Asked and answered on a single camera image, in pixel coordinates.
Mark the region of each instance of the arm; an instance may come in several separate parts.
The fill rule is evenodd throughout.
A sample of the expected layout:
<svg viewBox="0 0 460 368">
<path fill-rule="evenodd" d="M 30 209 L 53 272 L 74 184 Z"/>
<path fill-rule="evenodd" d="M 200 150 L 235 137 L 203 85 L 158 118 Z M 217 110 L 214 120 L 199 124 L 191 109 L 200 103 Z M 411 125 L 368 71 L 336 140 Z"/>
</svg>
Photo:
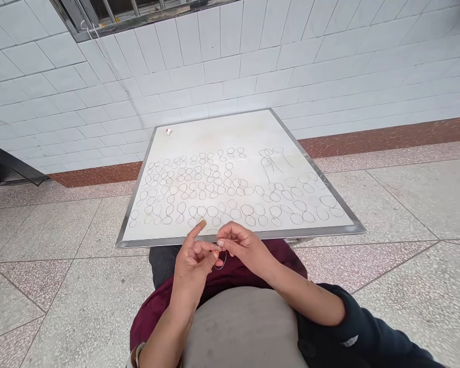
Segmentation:
<svg viewBox="0 0 460 368">
<path fill-rule="evenodd" d="M 223 265 L 214 244 L 195 241 L 205 225 L 197 224 L 180 248 L 170 304 L 140 352 L 139 368 L 175 368 L 180 362 L 206 277 L 213 265 Z"/>
</svg>

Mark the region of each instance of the window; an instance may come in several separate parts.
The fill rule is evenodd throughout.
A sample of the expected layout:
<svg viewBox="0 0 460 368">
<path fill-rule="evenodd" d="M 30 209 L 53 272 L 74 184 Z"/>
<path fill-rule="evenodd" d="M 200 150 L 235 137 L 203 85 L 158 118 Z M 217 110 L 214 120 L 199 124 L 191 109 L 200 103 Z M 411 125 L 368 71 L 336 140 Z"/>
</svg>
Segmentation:
<svg viewBox="0 0 460 368">
<path fill-rule="evenodd" d="M 106 36 L 235 0 L 51 0 L 77 42 L 87 26 Z"/>
</svg>

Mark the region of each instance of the hand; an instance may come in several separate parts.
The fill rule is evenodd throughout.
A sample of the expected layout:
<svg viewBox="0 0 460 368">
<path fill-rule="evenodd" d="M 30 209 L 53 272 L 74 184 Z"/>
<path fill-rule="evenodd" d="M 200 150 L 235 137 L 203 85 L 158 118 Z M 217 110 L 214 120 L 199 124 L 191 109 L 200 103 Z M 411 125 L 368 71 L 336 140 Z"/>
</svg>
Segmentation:
<svg viewBox="0 0 460 368">
<path fill-rule="evenodd" d="M 203 294 L 206 277 L 216 264 L 223 265 L 218 259 L 219 252 L 213 243 L 196 241 L 206 221 L 201 221 L 187 235 L 175 261 L 174 284 L 170 297 L 171 309 L 184 317 L 192 317 Z"/>
<path fill-rule="evenodd" d="M 277 262 L 264 243 L 249 229 L 230 221 L 217 234 L 217 244 L 236 255 L 254 274 L 266 280 Z"/>
</svg>

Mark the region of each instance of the person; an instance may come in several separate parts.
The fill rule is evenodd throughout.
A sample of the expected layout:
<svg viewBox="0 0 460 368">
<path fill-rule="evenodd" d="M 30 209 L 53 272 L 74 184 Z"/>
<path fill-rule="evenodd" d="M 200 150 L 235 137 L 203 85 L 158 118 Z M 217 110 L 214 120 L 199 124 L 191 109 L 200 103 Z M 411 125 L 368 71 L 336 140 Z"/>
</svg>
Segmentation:
<svg viewBox="0 0 460 368">
<path fill-rule="evenodd" d="M 442 367 L 341 287 L 309 281 L 283 240 L 229 222 L 216 245 L 196 241 L 204 226 L 150 249 L 155 292 L 133 321 L 127 367 Z"/>
</svg>

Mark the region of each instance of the window bar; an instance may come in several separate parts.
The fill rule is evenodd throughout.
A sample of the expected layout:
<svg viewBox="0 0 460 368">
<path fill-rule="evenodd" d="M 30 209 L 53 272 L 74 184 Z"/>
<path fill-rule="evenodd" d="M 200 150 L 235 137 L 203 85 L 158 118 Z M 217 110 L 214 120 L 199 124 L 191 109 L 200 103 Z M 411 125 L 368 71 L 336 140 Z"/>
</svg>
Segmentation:
<svg viewBox="0 0 460 368">
<path fill-rule="evenodd" d="M 133 11 L 136 16 L 140 16 L 140 11 L 138 10 L 138 5 L 136 4 L 136 0 L 131 0 L 131 5 L 133 6 Z"/>
<path fill-rule="evenodd" d="M 114 17 L 114 13 L 111 10 L 111 6 L 109 6 L 109 3 L 107 0 L 102 0 L 104 3 L 104 6 L 106 7 L 107 14 L 109 14 L 109 18 L 111 18 L 111 22 L 116 23 L 116 18 Z"/>
</svg>

